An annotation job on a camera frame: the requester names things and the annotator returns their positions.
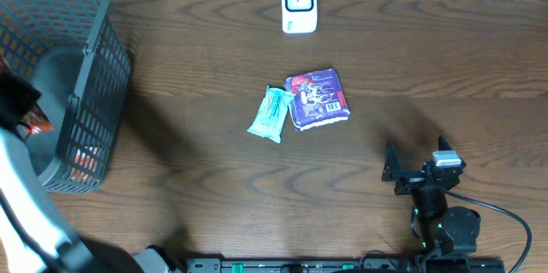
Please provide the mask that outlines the orange white tissue pack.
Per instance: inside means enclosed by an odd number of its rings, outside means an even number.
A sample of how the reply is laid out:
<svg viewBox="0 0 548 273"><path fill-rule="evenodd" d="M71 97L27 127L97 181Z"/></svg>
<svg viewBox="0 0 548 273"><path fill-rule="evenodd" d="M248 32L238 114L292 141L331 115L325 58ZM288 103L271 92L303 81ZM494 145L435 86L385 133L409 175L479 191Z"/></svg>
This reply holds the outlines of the orange white tissue pack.
<svg viewBox="0 0 548 273"><path fill-rule="evenodd" d="M79 183L89 183L93 180L93 176L90 173L95 173L97 171L98 163L95 157L98 155L99 147L98 146L88 146L85 151L78 149L74 157L74 164L82 167L83 170L78 170L76 167L73 167L70 171L69 179L71 181L77 181Z"/></svg>

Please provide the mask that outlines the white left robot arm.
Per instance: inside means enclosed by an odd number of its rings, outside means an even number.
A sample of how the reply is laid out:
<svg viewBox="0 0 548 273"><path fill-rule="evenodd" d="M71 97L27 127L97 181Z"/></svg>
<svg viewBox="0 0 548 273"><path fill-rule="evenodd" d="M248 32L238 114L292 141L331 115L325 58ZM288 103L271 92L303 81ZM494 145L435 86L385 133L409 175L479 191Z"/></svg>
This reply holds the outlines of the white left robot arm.
<svg viewBox="0 0 548 273"><path fill-rule="evenodd" d="M1 241L11 272L178 272L150 246L131 255L89 240L69 225L33 170L16 127L40 92L10 72L1 73Z"/></svg>

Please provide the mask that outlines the teal wet wipes pack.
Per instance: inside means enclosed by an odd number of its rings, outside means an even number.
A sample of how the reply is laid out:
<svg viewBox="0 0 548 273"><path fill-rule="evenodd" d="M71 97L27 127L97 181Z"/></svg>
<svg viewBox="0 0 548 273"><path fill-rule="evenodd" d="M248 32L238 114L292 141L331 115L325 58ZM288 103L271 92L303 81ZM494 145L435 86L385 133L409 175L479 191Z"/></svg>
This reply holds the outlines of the teal wet wipes pack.
<svg viewBox="0 0 548 273"><path fill-rule="evenodd" d="M289 105L294 99L294 93L268 86L257 115L247 131L279 144Z"/></svg>

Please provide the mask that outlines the purple Carefree pad pack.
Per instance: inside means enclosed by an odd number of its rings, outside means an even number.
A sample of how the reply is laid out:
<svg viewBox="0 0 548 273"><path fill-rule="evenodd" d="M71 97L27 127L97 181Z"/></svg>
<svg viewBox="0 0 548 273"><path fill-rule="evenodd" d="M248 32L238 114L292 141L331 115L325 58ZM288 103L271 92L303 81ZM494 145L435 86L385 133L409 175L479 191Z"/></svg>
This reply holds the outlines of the purple Carefree pad pack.
<svg viewBox="0 0 548 273"><path fill-rule="evenodd" d="M350 117L334 68L289 77L284 88L295 95L289 112L296 131L346 121Z"/></svg>

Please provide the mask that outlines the orange brown candy bar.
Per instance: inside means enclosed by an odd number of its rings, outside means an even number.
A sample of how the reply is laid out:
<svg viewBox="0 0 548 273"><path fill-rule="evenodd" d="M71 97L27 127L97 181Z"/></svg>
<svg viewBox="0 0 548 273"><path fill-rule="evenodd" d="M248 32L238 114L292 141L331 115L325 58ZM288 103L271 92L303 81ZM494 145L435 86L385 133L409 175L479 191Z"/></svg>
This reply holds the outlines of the orange brown candy bar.
<svg viewBox="0 0 548 273"><path fill-rule="evenodd" d="M1 56L1 73L7 71L14 74L8 64L8 62ZM22 121L16 126L23 126L24 131L27 136L40 134L42 132L49 132L53 129L50 120L46 114L41 110L37 103L34 105L33 109L23 117Z"/></svg>

